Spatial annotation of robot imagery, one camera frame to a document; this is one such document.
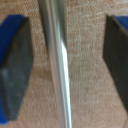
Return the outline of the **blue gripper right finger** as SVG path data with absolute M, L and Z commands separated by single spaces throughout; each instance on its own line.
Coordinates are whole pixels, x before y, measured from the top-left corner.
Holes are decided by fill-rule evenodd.
M 128 112 L 128 16 L 106 16 L 103 59 Z

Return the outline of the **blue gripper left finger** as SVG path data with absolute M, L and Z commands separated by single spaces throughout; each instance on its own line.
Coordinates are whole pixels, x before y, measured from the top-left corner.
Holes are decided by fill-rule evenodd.
M 17 119 L 32 65 L 29 18 L 8 15 L 0 24 L 0 122 Z

